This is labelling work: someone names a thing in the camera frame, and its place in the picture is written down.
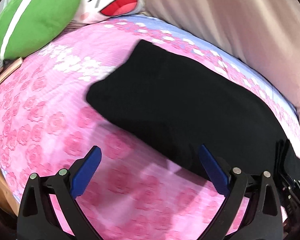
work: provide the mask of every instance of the blue gripper pad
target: blue gripper pad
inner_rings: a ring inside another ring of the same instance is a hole
[[[199,149],[199,159],[217,192],[227,197],[230,193],[229,178],[205,145]]]
[[[95,147],[88,158],[84,161],[81,168],[72,178],[70,194],[74,199],[84,193],[86,187],[92,179],[93,174],[100,165],[101,157],[101,149],[99,147]]]

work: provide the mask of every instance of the mattress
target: mattress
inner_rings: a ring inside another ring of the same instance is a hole
[[[62,33],[0,85],[0,167],[20,202],[32,172],[53,175],[97,145],[101,164],[77,202],[104,239],[197,239],[224,197],[211,182],[167,160],[85,102],[89,85],[119,67],[139,39],[197,60],[259,96],[300,158],[295,110],[262,76],[183,30],[136,15]],[[220,136],[226,136],[222,129]],[[71,232],[56,198],[52,201],[61,226]],[[229,233],[239,227],[247,203],[244,199]]]

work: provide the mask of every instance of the pink tongue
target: pink tongue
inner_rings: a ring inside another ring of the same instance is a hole
[[[129,4],[126,4],[126,5],[123,5],[122,7],[120,7],[119,9],[117,9],[113,16],[118,16],[118,15],[121,15],[121,14],[126,14],[126,13],[129,13],[131,12],[134,8],[136,7],[136,2],[134,3],[129,3]]]

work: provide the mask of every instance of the green pillow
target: green pillow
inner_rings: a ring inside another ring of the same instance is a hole
[[[53,40],[81,0],[11,0],[0,14],[0,59],[26,57]]]

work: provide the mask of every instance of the silver screw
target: silver screw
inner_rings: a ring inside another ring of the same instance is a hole
[[[35,179],[37,177],[37,174],[36,173],[32,173],[31,175],[30,175],[30,179]]]
[[[239,169],[239,168],[237,168],[237,167],[234,167],[234,168],[232,169],[232,171],[233,171],[234,174],[240,174],[240,173],[241,173],[241,169]]]
[[[269,171],[264,171],[263,176],[265,176],[266,178],[269,178],[271,176],[271,174]]]
[[[67,174],[68,170],[67,169],[61,169],[59,170],[59,175],[64,176],[65,174]]]

